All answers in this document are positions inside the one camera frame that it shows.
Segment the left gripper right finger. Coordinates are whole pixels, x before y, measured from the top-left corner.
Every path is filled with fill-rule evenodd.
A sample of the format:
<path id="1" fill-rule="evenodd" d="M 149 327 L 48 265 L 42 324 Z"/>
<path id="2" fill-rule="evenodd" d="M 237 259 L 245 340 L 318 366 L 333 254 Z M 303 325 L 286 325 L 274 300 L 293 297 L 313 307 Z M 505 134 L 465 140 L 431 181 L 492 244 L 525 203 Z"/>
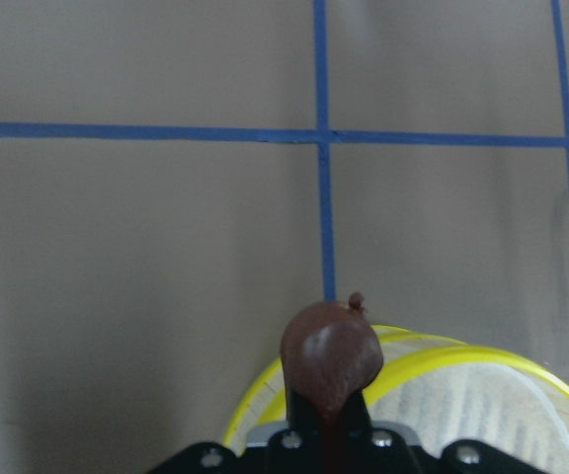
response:
<path id="1" fill-rule="evenodd" d="M 371 421 L 362 390 L 353 392 L 338 415 L 340 435 L 362 435 L 370 430 Z"/>

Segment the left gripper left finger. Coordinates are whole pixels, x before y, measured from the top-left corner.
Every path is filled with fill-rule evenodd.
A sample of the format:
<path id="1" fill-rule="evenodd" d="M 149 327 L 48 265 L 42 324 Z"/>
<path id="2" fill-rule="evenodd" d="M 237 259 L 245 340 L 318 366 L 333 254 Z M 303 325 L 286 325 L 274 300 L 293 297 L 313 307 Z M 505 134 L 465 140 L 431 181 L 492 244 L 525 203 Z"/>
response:
<path id="1" fill-rule="evenodd" d="M 305 379 L 292 377 L 284 379 L 286 421 L 294 431 L 319 435 L 322 430 L 322 417 L 316 407 L 315 399 Z"/>

